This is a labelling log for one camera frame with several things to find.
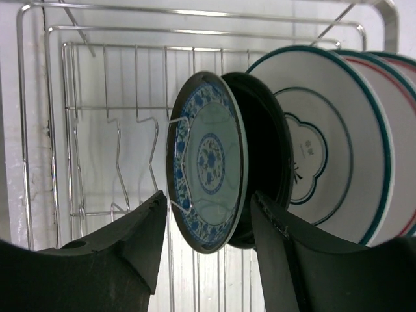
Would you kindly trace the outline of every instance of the metal wire rack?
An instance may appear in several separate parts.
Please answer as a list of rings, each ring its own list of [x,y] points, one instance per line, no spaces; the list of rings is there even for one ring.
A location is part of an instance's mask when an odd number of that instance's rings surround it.
[[[24,178],[24,206],[26,212],[26,233],[28,248],[34,249],[33,218],[31,207],[31,183],[29,168],[28,152],[28,130],[27,130],[27,90],[26,90],[26,73],[25,73],[25,52],[24,52],[24,31],[23,21],[26,12],[34,8],[42,8],[48,11],[65,12],[68,15],[71,25],[46,25],[44,34],[44,53],[45,53],[45,78],[47,86],[47,104],[49,115],[49,130],[51,144],[51,182],[53,190],[53,212],[55,223],[55,240],[56,247],[61,247],[70,240],[77,239],[90,233],[96,228],[112,222],[120,215],[128,213],[132,207],[131,196],[138,197],[140,194],[133,195],[137,190],[128,187],[129,183],[125,182],[123,177],[123,166],[125,161],[120,159],[122,150],[122,133],[130,132],[132,127],[140,125],[146,127],[140,131],[139,136],[147,135],[149,140],[146,148],[149,153],[139,155],[139,158],[146,164],[148,171],[148,192],[158,189],[164,189],[166,186],[164,179],[158,179],[154,166],[158,169],[163,167],[161,160],[164,159],[164,139],[166,135],[166,125],[169,122],[170,110],[174,99],[176,98],[178,88],[181,82],[184,82],[189,75],[200,69],[210,70],[217,74],[223,74],[229,70],[244,71],[258,57],[270,51],[267,44],[259,44],[258,48],[247,48],[245,40],[265,40],[272,42],[272,46],[279,47],[287,42],[296,42],[311,45],[320,45],[329,48],[341,48],[341,41],[325,36],[334,27],[345,27],[355,29],[359,34],[359,46],[362,50],[367,49],[367,34],[364,26],[356,21],[342,20],[355,6],[355,3],[368,3],[378,11],[383,19],[384,26],[384,48],[388,51],[397,51],[398,48],[398,21],[397,12],[392,1],[335,1],[352,3],[339,15],[335,20],[332,19],[312,19],[296,18],[291,16],[272,16],[259,14],[242,14],[229,12],[212,12],[202,10],[176,10],[161,8],[143,8],[143,7],[124,7],[110,5],[82,5],[75,3],[65,3],[63,0],[59,3],[29,3],[21,8],[17,15],[17,39],[18,39],[18,65],[19,65],[19,90],[20,90],[20,113],[21,113],[21,146],[23,161],[23,178]],[[89,11],[89,12],[125,12],[126,14],[149,14],[162,16],[179,16],[194,18],[214,18],[217,20],[239,20],[239,21],[259,21],[267,23],[288,23],[288,24],[305,24],[305,25],[325,25],[327,26],[318,36],[293,36],[273,32],[252,32],[252,31],[231,31],[231,30],[209,30],[209,29],[183,29],[183,28],[157,28],[157,27],[130,27],[121,25],[80,25],[72,12]],[[57,39],[51,38],[53,33],[57,33]],[[81,40],[77,41],[71,37],[67,40],[64,34],[77,33]],[[105,41],[96,41],[89,38],[101,38],[94,34],[102,34]],[[131,34],[129,43],[120,43],[119,34]],[[200,44],[197,40],[189,40],[190,44],[171,44],[172,40],[160,42],[160,44],[147,44],[146,40],[138,38],[149,38],[149,36],[163,35],[167,36],[186,36],[187,38],[204,37],[210,44]],[[235,41],[236,44],[224,44],[224,41],[216,40],[217,38],[229,38],[229,41]],[[150,68],[150,63],[157,63],[156,68]],[[128,64],[128,77],[114,78],[114,72],[117,67]],[[93,91],[91,81],[91,72],[94,72],[94,79],[97,80],[96,88]],[[131,83],[131,88],[122,90],[118,94],[128,98],[124,101],[122,98],[114,98],[114,80],[127,79]],[[60,124],[63,124],[63,130],[60,131]],[[102,124],[101,130],[104,129],[111,133],[111,138],[106,137],[106,148],[104,154],[111,153],[111,164],[108,168],[115,171],[115,182],[121,189],[120,194],[104,196],[107,201],[102,205],[102,201],[93,203],[87,200],[94,185],[87,187],[86,180],[90,179],[88,175],[94,161],[85,166],[84,157],[91,158],[90,155],[83,151],[88,144],[81,143],[81,139],[91,135],[91,131],[86,131],[88,124]],[[131,134],[127,134],[127,140],[131,141]],[[168,279],[162,286],[168,288],[170,301],[168,307],[171,311],[175,308],[186,310],[188,305],[178,305],[175,297],[177,272],[174,263],[174,245],[184,248],[183,243],[176,243],[178,231],[175,228],[175,222],[172,220],[172,212],[168,213],[167,237],[166,237],[166,257]],[[215,263],[216,281],[215,286],[208,291],[209,300],[211,296],[216,298],[215,309],[226,311],[229,300],[227,287],[229,283],[229,259],[235,258],[235,253],[240,253],[240,292],[241,311],[259,310],[258,305],[254,303],[254,280],[257,278],[255,267],[255,255],[251,251],[231,251],[230,247],[224,248],[215,255],[215,259],[210,259],[210,263]],[[195,311],[203,311],[203,304],[207,302],[206,295],[201,290],[206,283],[206,277],[202,276],[203,266],[206,260],[192,251],[192,308]]]

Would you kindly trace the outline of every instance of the dish rack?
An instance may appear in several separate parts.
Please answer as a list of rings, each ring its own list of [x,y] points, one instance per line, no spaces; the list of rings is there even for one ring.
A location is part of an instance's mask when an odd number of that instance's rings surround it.
[[[193,73],[243,72],[260,56],[290,44],[366,50],[364,25],[343,19],[365,3],[380,14],[381,48],[397,52],[398,13],[392,1],[321,3],[346,5],[335,19],[63,0],[23,6],[17,15],[25,213],[20,244],[26,240],[29,249],[59,248],[128,213],[156,190],[167,195],[164,159],[170,112]],[[45,20],[39,43],[45,82],[37,81],[37,87],[44,88],[47,103],[46,136],[41,139],[28,127],[38,100],[31,98],[25,23],[26,16],[39,11]],[[313,27],[318,33],[303,35],[297,27]],[[342,36],[345,29],[358,34],[351,45],[331,36]],[[46,149],[33,152],[34,140]],[[37,189],[36,177],[49,192]],[[47,204],[39,204],[37,196]],[[49,218],[41,222],[46,229],[40,229],[34,219],[45,214]],[[171,210],[166,226],[158,289],[149,311],[264,309],[255,252],[226,246],[216,254],[200,255],[182,239]]]

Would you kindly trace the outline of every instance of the dark bowl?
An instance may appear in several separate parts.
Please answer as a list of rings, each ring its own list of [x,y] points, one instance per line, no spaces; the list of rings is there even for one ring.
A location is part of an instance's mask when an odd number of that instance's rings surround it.
[[[254,76],[227,73],[222,76],[241,111],[248,145],[248,184],[237,228],[228,244],[254,248],[250,199],[261,191],[280,207],[290,204],[294,166],[293,147],[284,113],[273,93]]]

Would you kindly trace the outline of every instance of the stack of plates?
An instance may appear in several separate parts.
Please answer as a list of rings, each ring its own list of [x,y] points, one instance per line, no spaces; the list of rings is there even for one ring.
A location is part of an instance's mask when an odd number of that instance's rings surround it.
[[[415,233],[415,61],[292,46],[247,73],[257,82],[197,74],[175,104],[169,193],[193,248],[253,247],[244,202],[256,188],[352,242]]]

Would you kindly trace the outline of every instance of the plate logo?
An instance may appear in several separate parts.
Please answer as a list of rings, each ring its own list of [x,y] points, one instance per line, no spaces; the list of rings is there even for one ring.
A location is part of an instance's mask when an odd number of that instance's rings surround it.
[[[202,189],[213,195],[221,189],[226,167],[220,139],[214,133],[207,133],[201,139],[197,156],[198,179]]]
[[[311,199],[319,177],[325,170],[328,147],[322,132],[312,123],[285,113],[292,136],[294,184],[291,204],[301,205]]]

